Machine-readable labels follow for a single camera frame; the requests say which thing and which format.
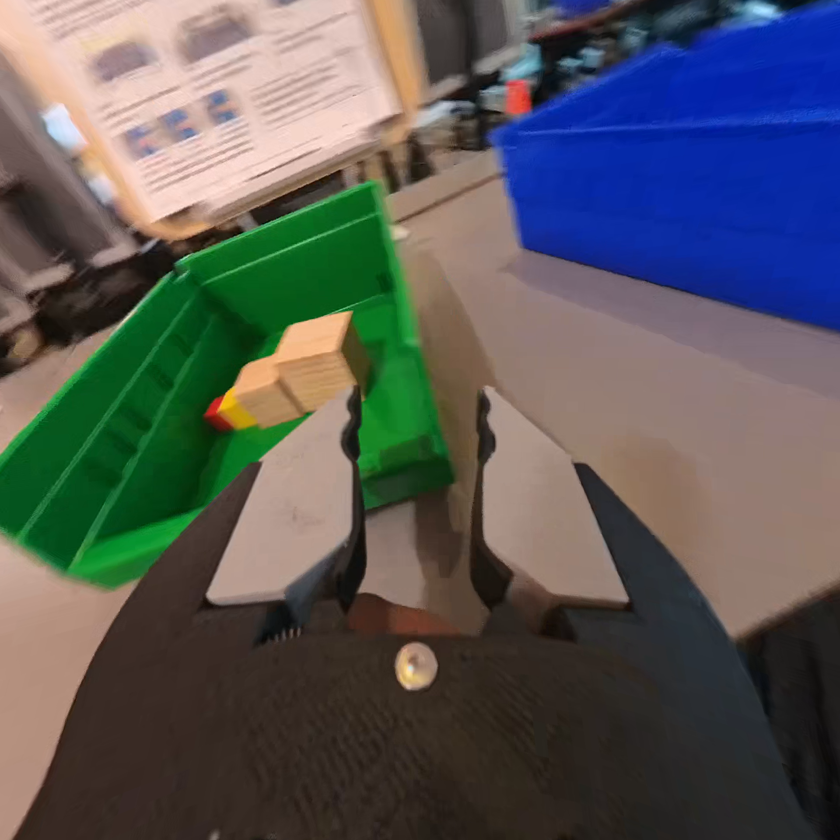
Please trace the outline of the blue plastic bin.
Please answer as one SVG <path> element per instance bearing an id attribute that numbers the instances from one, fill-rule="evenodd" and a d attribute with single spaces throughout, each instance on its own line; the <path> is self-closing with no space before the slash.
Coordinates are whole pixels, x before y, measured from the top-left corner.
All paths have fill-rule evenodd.
<path id="1" fill-rule="evenodd" d="M 523 248 L 838 330 L 838 2 L 650 49 L 491 140 Z"/>

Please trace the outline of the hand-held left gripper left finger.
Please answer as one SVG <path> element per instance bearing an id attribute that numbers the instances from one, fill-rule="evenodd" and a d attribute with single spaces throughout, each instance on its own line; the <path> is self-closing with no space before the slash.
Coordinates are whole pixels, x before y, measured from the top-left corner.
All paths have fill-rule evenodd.
<path id="1" fill-rule="evenodd" d="M 358 386 L 343 389 L 258 462 L 211 604 L 312 607 L 335 586 L 364 521 L 361 405 Z"/>

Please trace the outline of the person's dark clothing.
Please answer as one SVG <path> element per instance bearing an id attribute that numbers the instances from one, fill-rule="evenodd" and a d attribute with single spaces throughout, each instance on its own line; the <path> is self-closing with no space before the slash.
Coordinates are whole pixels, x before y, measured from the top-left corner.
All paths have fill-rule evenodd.
<path id="1" fill-rule="evenodd" d="M 795 798 L 820 838 L 839 838 L 839 594 L 739 646 Z"/>

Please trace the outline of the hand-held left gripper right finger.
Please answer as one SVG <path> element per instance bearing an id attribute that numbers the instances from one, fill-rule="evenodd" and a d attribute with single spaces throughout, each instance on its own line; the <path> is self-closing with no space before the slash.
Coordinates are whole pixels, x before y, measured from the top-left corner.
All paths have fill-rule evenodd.
<path id="1" fill-rule="evenodd" d="M 572 457 L 494 387 L 479 392 L 476 428 L 469 574 L 483 605 L 627 609 Z"/>

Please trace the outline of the large wooden cube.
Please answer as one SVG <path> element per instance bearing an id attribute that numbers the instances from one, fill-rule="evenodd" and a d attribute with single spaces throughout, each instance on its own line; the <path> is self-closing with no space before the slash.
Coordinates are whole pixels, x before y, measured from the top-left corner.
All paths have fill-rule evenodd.
<path id="1" fill-rule="evenodd" d="M 281 383 L 302 413 L 319 410 L 345 389 L 368 393 L 371 358 L 352 311 L 294 322 L 283 332 L 273 355 Z"/>

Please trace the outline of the grey panel rack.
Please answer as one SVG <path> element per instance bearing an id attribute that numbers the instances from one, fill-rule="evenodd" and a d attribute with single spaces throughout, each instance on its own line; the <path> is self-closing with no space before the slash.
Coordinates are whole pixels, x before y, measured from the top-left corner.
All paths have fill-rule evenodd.
<path id="1" fill-rule="evenodd" d="M 46 345 L 123 319 L 144 296 L 139 248 L 49 134 L 39 102 L 1 64 L 2 374 Z"/>

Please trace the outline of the medium wooden cube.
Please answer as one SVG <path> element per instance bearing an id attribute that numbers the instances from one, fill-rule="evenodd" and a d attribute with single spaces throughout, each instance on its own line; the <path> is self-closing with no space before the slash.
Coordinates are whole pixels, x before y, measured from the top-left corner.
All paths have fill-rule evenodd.
<path id="1" fill-rule="evenodd" d="M 306 414 L 282 381 L 273 355 L 244 365 L 232 391 L 237 404 L 262 429 L 297 421 Z"/>

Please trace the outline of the yellow cube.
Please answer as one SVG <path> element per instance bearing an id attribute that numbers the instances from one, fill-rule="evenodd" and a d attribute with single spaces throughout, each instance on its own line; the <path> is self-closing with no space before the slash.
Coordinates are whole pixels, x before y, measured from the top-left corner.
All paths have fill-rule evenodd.
<path id="1" fill-rule="evenodd" d="M 258 425 L 257 420 L 237 398 L 235 388 L 231 387 L 216 403 L 216 418 L 232 430 L 243 431 Z"/>

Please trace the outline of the green plastic bin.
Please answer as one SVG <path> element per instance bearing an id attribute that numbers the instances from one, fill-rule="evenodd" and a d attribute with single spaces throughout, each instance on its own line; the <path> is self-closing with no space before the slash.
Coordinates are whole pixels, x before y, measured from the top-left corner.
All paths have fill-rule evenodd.
<path id="1" fill-rule="evenodd" d="M 205 419 L 286 327 L 351 311 L 372 362 L 358 461 L 367 511 L 455 478 L 381 188 L 354 186 L 189 255 L 13 439 L 2 534 L 59 572 L 142 577 L 239 472 L 301 420 Z"/>

